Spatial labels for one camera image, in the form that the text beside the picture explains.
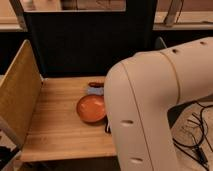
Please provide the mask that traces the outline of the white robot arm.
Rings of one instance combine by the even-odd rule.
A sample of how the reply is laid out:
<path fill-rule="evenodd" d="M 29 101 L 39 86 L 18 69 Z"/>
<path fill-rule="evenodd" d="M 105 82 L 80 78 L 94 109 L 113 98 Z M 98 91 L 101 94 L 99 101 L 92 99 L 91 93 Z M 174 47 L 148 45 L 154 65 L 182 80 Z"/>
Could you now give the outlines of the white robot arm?
<path fill-rule="evenodd" d="M 170 108 L 213 94 L 213 37 L 138 52 L 108 72 L 104 101 L 121 171 L 180 171 Z"/>

